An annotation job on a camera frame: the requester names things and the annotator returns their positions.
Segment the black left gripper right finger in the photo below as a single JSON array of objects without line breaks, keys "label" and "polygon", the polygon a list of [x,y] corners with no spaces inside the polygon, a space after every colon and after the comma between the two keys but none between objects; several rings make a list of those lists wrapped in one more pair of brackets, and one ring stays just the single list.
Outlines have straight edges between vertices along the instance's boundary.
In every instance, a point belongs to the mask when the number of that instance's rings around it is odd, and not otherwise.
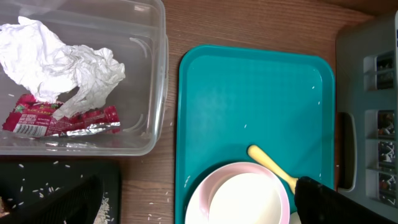
[{"label": "black left gripper right finger", "polygon": [[294,202],[302,223],[396,224],[306,176],[296,182]]}]

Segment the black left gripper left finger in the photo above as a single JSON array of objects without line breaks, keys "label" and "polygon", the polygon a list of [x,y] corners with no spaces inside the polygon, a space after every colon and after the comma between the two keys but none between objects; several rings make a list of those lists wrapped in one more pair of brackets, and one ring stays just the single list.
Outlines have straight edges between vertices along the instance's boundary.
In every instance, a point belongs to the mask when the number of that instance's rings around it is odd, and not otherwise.
[{"label": "black left gripper left finger", "polygon": [[10,212],[1,217],[1,224],[93,224],[103,193],[102,179],[92,175],[35,204]]}]

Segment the pile of rice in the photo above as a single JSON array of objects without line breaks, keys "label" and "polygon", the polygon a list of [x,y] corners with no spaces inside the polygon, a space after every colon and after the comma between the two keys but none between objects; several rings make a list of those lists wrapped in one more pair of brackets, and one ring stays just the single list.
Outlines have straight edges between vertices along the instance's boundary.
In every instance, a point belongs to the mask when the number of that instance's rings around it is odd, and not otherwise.
[{"label": "pile of rice", "polygon": [[103,197],[98,213],[95,217],[93,224],[108,224],[111,221],[111,217],[108,215],[110,211],[109,198]]}]

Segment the white bowl with brown food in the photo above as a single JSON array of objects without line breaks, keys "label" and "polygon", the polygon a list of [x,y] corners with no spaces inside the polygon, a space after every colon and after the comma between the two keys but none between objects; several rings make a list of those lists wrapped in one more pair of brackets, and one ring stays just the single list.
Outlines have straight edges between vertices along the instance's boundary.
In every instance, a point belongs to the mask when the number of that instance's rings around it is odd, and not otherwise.
[{"label": "white bowl with brown food", "polygon": [[215,193],[209,222],[214,224],[278,224],[280,196],[271,178],[253,173],[228,179]]}]

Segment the yellow plastic spoon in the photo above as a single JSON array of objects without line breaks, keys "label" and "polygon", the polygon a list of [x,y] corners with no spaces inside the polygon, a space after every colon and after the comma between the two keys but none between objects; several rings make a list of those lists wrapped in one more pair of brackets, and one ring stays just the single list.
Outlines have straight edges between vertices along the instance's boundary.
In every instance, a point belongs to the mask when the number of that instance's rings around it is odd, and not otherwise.
[{"label": "yellow plastic spoon", "polygon": [[282,168],[280,168],[260,147],[251,145],[248,147],[248,155],[257,163],[269,169],[275,175],[283,179],[290,187],[290,190],[295,195],[295,188],[298,178],[288,175]]}]

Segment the red snack wrapper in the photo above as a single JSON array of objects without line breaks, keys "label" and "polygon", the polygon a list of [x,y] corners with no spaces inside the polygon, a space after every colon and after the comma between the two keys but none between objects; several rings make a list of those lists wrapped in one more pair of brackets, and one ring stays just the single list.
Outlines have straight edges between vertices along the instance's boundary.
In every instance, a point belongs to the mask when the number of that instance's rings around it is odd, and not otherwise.
[{"label": "red snack wrapper", "polygon": [[2,128],[33,138],[88,136],[120,131],[120,121],[114,106],[76,114],[71,118],[55,119],[53,114],[62,105],[60,101],[43,103],[38,102],[31,94],[22,95]]}]

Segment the large white plate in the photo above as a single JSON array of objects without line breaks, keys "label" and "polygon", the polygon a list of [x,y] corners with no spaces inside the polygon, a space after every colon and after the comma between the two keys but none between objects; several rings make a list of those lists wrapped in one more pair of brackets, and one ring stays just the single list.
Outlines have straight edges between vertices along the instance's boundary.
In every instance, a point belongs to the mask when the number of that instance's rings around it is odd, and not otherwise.
[{"label": "large white plate", "polygon": [[282,217],[280,223],[288,223],[293,212],[292,193],[269,169],[252,162],[234,162],[215,169],[203,178],[193,192],[185,213],[185,223],[210,223],[210,205],[216,191],[230,178],[245,173],[265,175],[274,182],[280,196]]}]

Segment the white napkin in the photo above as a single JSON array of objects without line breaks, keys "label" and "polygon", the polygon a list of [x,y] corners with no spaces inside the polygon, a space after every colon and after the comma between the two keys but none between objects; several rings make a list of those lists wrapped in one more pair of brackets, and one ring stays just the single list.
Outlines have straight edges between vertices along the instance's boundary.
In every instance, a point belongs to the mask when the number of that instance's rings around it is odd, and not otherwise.
[{"label": "white napkin", "polygon": [[41,102],[55,103],[59,95],[76,88],[54,112],[55,119],[103,107],[126,77],[124,64],[110,49],[67,45],[42,22],[22,16],[17,24],[1,26],[1,65],[11,80]]}]

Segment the black tray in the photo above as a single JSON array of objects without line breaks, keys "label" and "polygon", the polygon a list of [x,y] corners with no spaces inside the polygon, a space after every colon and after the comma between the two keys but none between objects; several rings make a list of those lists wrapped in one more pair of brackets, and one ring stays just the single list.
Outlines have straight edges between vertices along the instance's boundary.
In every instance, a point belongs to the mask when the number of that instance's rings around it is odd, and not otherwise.
[{"label": "black tray", "polygon": [[39,160],[1,162],[1,217],[35,204],[50,194],[96,175],[109,198],[109,223],[121,221],[121,172],[105,160]]}]

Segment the teal plastic tray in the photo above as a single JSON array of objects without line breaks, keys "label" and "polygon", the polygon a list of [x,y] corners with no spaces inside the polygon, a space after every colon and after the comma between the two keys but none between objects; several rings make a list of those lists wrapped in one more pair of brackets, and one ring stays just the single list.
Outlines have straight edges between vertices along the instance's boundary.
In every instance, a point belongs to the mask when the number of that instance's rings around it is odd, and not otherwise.
[{"label": "teal plastic tray", "polygon": [[334,186],[335,79],[311,55],[201,45],[180,62],[175,222],[199,183],[259,146],[291,176]]}]

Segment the grey dish rack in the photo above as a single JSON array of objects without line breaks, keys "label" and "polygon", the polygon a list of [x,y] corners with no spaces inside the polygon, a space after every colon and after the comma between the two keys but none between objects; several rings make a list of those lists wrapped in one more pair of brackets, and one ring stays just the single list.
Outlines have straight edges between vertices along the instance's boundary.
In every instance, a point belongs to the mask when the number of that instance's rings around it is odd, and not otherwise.
[{"label": "grey dish rack", "polygon": [[397,221],[397,13],[336,37],[336,110],[345,120],[338,192]]}]

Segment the clear plastic bin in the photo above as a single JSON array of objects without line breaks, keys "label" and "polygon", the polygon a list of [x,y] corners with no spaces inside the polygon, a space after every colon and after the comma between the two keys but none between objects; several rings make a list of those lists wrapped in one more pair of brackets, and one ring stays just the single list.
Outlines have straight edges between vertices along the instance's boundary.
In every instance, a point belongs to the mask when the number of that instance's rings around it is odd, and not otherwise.
[{"label": "clear plastic bin", "polygon": [[125,79],[106,103],[118,112],[119,132],[30,138],[1,131],[1,154],[141,156],[159,138],[167,97],[168,39],[161,1],[2,1],[1,23],[19,16],[44,23],[68,45],[106,47],[125,66]]}]

